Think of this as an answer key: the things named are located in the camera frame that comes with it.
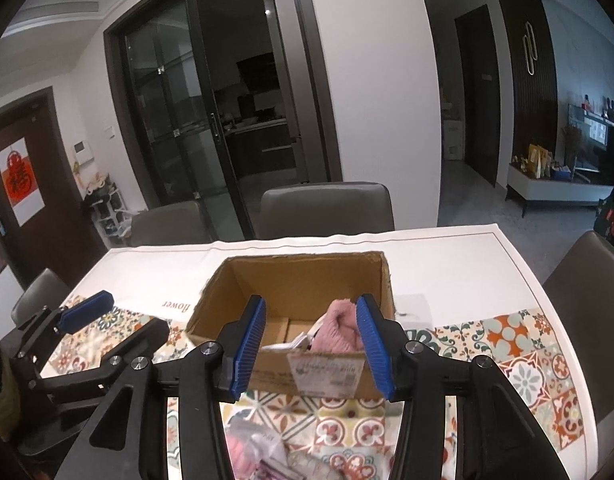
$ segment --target chair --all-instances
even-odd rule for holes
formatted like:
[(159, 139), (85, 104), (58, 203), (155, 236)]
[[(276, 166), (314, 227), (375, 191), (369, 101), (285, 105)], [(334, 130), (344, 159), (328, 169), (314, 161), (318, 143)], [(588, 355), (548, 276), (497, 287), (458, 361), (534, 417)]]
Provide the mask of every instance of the chair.
[(11, 311), (11, 319), (20, 326), (46, 305), (51, 310), (58, 308), (71, 289), (51, 269), (38, 274), (23, 292)]
[(329, 182), (269, 189), (260, 203), (263, 240), (393, 231), (389, 191), (371, 182)]
[(132, 219), (132, 247), (208, 244), (212, 238), (194, 200), (150, 209)]
[[(574, 347), (599, 424), (614, 410), (614, 248), (586, 232), (543, 288)], [(594, 479), (614, 478), (614, 449), (600, 449), (605, 456)]]

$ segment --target metal screw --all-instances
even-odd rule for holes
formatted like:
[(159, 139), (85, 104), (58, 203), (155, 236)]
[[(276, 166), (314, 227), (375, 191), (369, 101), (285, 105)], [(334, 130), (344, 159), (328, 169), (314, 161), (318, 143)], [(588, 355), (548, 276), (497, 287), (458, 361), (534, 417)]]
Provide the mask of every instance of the metal screw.
[(220, 345), (215, 341), (207, 341), (200, 345), (200, 352), (205, 355), (215, 354), (220, 349)]
[(491, 368), (494, 365), (491, 357), (486, 355), (477, 355), (474, 357), (474, 360), (480, 368)]
[(424, 345), (420, 341), (409, 341), (405, 345), (405, 349), (410, 354), (420, 354), (424, 350)]
[(145, 368), (147, 365), (149, 364), (149, 360), (146, 357), (140, 356), (140, 357), (136, 357), (133, 361), (132, 361), (132, 368), (134, 370), (142, 370), (143, 368)]

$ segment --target blue gripper pad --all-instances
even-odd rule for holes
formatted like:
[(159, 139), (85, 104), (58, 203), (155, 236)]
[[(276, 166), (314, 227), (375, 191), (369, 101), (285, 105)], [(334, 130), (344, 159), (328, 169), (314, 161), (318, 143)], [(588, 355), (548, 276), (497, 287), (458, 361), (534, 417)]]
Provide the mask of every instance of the blue gripper pad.
[(266, 305), (263, 298), (260, 298), (248, 321), (247, 329), (242, 336), (233, 361), (233, 380), (231, 381), (230, 391), (235, 399), (247, 391), (265, 326)]
[(58, 322), (61, 334), (75, 334), (89, 323), (111, 312), (114, 307), (114, 297), (110, 292), (101, 290), (76, 306), (65, 310)]
[(369, 294), (358, 298), (356, 303), (356, 323), (376, 389), (382, 393), (385, 399), (390, 400), (396, 389), (391, 371), (391, 357), (382, 342), (378, 327), (376, 327), (376, 322), (380, 322), (384, 318), (373, 298), (370, 298), (373, 303), (370, 308), (365, 296), (369, 296)]

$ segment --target floral tile pattern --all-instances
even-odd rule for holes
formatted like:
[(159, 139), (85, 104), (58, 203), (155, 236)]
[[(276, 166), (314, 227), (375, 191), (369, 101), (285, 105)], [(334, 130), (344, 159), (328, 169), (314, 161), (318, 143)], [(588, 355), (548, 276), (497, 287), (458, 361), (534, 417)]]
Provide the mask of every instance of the floral tile pattern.
[(493, 358), (498, 363), (533, 351), (533, 341), (520, 312), (497, 316), (482, 322)]
[[(83, 298), (74, 297), (69, 306)], [(43, 376), (96, 367), (105, 353), (151, 317), (114, 308), (77, 334), (65, 337), (49, 359)], [(169, 322), (167, 343), (154, 362), (177, 359), (193, 345), (184, 325)], [(556, 450), (584, 435), (578, 397), (554, 331), (540, 309), (443, 326), (408, 330), (440, 355), (470, 361), (487, 354), (498, 363)], [(347, 480), (387, 480), (400, 430), (403, 403), (383, 400), (314, 399), (267, 392), (247, 392), (235, 404), (220, 406), (225, 424), (242, 417), (282, 435), (288, 450), (304, 450)], [(443, 480), (455, 478), (456, 399), (448, 397), (445, 420)], [(167, 459), (180, 469), (178, 399), (167, 405)]]
[(479, 354), (492, 355), (480, 321), (436, 328), (436, 337), (440, 342), (440, 355), (443, 357), (471, 361)]

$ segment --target dining table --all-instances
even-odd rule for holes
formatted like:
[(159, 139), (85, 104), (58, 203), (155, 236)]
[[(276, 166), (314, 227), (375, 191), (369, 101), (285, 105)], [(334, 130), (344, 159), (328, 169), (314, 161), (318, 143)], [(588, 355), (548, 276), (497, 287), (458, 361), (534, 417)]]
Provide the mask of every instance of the dining table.
[[(153, 361), (183, 357), (194, 347), (186, 323), (226, 258), (365, 251), (380, 251), (388, 261), (394, 317), (408, 338), (454, 359), (490, 356), (533, 413), (571, 480), (593, 476), (596, 421), (576, 352), (538, 279), (495, 224), (111, 249), (64, 304), (107, 290), (114, 296), (113, 310), (63, 338), (41, 375), (98, 366), (101, 356), (152, 317), (170, 326)], [(348, 480), (386, 480), (403, 403), (249, 391), (220, 409), (225, 425), (240, 417), (272, 428), (287, 452), (306, 452)], [(168, 400), (166, 432), (169, 478), (181, 478), (176, 398)], [(445, 480), (455, 477), (456, 432), (456, 399), (447, 397)]]

